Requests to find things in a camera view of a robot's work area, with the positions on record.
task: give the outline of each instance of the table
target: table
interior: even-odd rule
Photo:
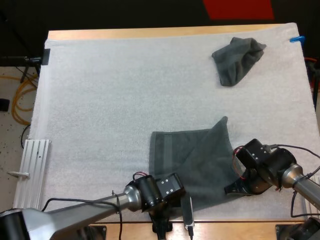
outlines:
[[[300,224],[301,222],[201,222],[194,227],[194,240],[275,240],[276,224]],[[119,224],[94,224],[106,226],[107,240],[119,239]],[[183,223],[173,223],[173,230],[167,233],[167,240],[189,240]],[[157,240],[151,223],[125,223],[122,228],[123,240]]]
[[[119,38],[172,37],[204,34],[219,34],[264,30],[279,24],[138,28],[138,29],[93,29],[93,30],[56,30],[50,31],[49,40],[90,40]],[[276,224],[296,224],[293,222],[198,222],[194,228],[194,239],[234,239],[234,240],[273,240],[276,239]],[[118,223],[104,224],[107,239],[116,240],[119,234]],[[151,223],[124,223],[122,239],[157,239],[152,232]],[[173,231],[167,234],[168,240],[189,239],[182,223],[174,223]]]

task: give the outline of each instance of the white surface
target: white surface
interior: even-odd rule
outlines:
[[[41,70],[31,126],[32,138],[52,141],[43,201],[119,193],[133,172],[148,169],[152,131],[207,129],[222,116],[228,116],[233,147],[257,138],[317,152],[319,133],[301,46],[289,42],[298,35],[290,23],[232,34],[48,40],[50,60]],[[211,53],[234,36],[253,37],[267,48],[239,84],[223,87]],[[319,163],[306,152],[290,151],[306,173]],[[291,197],[292,190],[278,193],[272,187],[198,211],[195,219],[289,219]],[[296,213],[301,204],[297,199]],[[144,220],[146,214],[124,214],[124,221]]]
[[[20,78],[22,73],[14,67],[0,67],[0,76]],[[19,171],[23,149],[20,136],[25,128],[17,123],[11,115],[11,104],[20,82],[17,80],[0,79],[0,98],[9,99],[9,111],[0,111],[0,212],[10,209],[16,192],[17,179],[7,174],[8,171]],[[20,99],[23,108],[30,108],[36,98],[36,92],[30,92]],[[26,120],[31,120],[32,112],[20,113]]]

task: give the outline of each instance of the folded towel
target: folded towel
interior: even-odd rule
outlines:
[[[232,87],[240,82],[262,57],[266,46],[253,38],[233,37],[229,45],[212,53],[221,85]]]
[[[200,210],[239,198],[226,196],[224,187],[238,176],[232,168],[233,150],[224,116],[212,129],[153,132],[149,172],[156,178],[177,173]]]

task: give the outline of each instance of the black cable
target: black cable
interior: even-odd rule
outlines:
[[[307,148],[301,147],[301,146],[293,146],[293,145],[286,145],[286,144],[277,144],[276,146],[277,146],[277,147],[287,147],[287,148],[301,149],[301,150],[307,151],[308,153],[310,153],[310,154],[316,156],[318,159],[320,159],[320,156],[319,156],[318,154],[314,153],[313,151],[311,151],[311,150],[309,150],[309,149],[307,149]],[[320,166],[318,166],[318,167],[316,168],[316,170],[314,170],[313,172],[308,173],[308,174],[306,175],[306,178],[307,178],[307,179],[311,178],[311,177],[312,177],[313,175],[315,175],[319,170],[320,170]]]
[[[31,126],[31,124],[27,125],[27,126],[23,129],[23,131],[22,131],[22,134],[21,134],[21,137],[20,137],[20,143],[21,143],[22,149],[25,148],[25,146],[24,146],[24,144],[23,144],[23,142],[22,142],[22,140],[23,140],[23,138],[24,138],[24,134],[25,134],[26,130],[27,130],[28,128],[30,128],[30,126]]]
[[[275,144],[275,145],[272,145],[271,148],[274,149],[274,148],[277,148],[277,147],[287,147],[287,148],[294,148],[294,149],[301,149],[301,150],[304,150],[304,151],[307,151],[308,153],[316,156],[318,159],[320,159],[320,156],[316,153],[314,153],[313,151],[305,148],[305,147],[301,147],[301,146],[294,146],[294,145],[286,145],[286,144]],[[316,170],[314,170],[313,172],[311,173],[308,173],[306,176],[304,176],[306,179],[309,179],[311,178],[313,175],[315,175],[318,171],[320,170],[320,166],[318,166],[316,168]],[[292,200],[291,200],[291,210],[290,210],[290,216],[292,218],[298,218],[298,217],[305,217],[305,216],[320,216],[320,213],[303,213],[303,214],[298,214],[298,215],[294,215],[294,205],[295,205],[295,199],[296,199],[296,196],[297,196],[297,191],[294,191],[293,192],[293,195],[292,195]]]
[[[112,202],[107,202],[107,201],[84,200],[84,199],[78,199],[78,198],[57,198],[57,197],[52,197],[52,198],[50,198],[50,199],[48,199],[46,201],[46,203],[45,203],[44,207],[42,208],[41,212],[44,212],[47,209],[48,204],[50,202],[52,202],[52,201],[79,202],[79,203],[86,203],[86,204],[104,204],[104,205],[113,206],[117,210],[117,212],[119,213],[119,219],[120,219],[119,240],[121,240],[123,222],[122,222],[122,213],[121,213],[121,209],[120,209],[120,201],[119,201],[118,195],[115,194],[114,191],[112,191],[112,195],[116,196],[117,205],[112,203]]]
[[[290,210],[290,216],[292,218],[305,217],[305,216],[320,216],[320,213],[303,213],[303,214],[294,215],[294,205],[295,205],[296,196],[297,196],[297,191],[294,191],[292,195],[291,210]]]
[[[23,80],[24,78],[28,79],[28,81],[32,84],[32,86],[34,86],[36,89],[38,88],[37,85],[35,85],[32,80],[26,75],[26,73],[24,71],[22,71],[21,69],[19,69],[17,66],[15,67],[16,69],[18,69],[20,72],[22,72],[22,77],[21,80]]]
[[[190,236],[190,240],[194,239],[194,228],[192,226],[188,226],[188,234]]]
[[[119,240],[121,240],[121,235],[122,235],[122,213],[121,213],[121,209],[120,209],[120,201],[119,201],[119,197],[117,194],[114,193],[114,191],[112,191],[112,195],[116,196],[116,204],[118,204],[118,214],[119,214],[119,218],[120,218],[120,230],[119,230]]]
[[[20,68],[18,68],[17,66],[15,66],[15,68],[18,69],[21,73],[25,74],[25,72],[22,71],[22,70],[21,70]],[[27,75],[29,75],[29,76],[32,77],[32,78],[34,77],[34,76],[32,76],[32,74],[30,74],[30,73],[27,72],[27,73],[26,73],[26,76],[25,76],[26,78],[28,78]]]

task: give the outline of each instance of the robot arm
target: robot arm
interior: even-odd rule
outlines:
[[[158,180],[148,175],[130,182],[123,193],[97,201],[113,204],[120,210],[142,210],[151,215],[154,211],[161,212],[170,202],[180,200],[184,194],[184,187],[175,173]],[[0,214],[1,239],[62,239],[73,231],[115,214],[118,208],[114,206],[82,203],[49,212],[33,208],[11,209]]]
[[[320,186],[303,174],[288,150],[253,139],[236,156],[246,170],[242,178],[224,188],[226,194],[250,196],[262,194],[271,186],[293,188],[320,209]]]

